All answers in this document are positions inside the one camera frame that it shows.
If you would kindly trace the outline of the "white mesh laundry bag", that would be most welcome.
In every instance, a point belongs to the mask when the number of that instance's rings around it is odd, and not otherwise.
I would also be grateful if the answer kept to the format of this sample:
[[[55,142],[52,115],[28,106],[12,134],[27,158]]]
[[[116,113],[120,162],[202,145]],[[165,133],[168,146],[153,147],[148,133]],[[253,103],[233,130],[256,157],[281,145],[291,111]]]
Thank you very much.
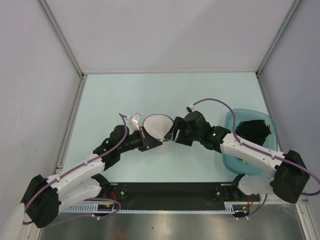
[[[162,142],[162,145],[152,148],[151,151],[157,154],[168,152],[173,147],[173,142],[165,139],[174,120],[165,114],[152,114],[143,121],[143,127],[146,132],[155,139]]]

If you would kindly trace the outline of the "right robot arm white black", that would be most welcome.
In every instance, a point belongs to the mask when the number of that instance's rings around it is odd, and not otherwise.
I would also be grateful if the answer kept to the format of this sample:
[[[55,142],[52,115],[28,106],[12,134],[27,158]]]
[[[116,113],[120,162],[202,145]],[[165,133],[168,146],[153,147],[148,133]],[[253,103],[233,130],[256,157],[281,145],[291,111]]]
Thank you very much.
[[[265,171],[265,175],[242,176],[230,188],[231,196],[242,201],[252,194],[275,194],[281,200],[295,204],[310,179],[310,173],[300,154],[275,151],[239,138],[229,129],[211,126],[199,111],[176,117],[165,140],[192,146],[199,142],[207,150],[234,156]]]

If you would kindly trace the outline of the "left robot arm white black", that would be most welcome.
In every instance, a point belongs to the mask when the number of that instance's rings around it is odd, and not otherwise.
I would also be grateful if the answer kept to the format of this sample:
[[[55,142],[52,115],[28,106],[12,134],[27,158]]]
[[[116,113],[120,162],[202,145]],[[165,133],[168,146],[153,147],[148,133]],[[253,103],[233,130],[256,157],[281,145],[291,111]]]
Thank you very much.
[[[82,163],[49,177],[33,177],[21,200],[25,213],[32,224],[44,228],[64,207],[87,199],[107,199],[111,188],[101,173],[115,165],[122,153],[134,149],[144,152],[162,144],[142,126],[130,132],[127,126],[117,125]]]

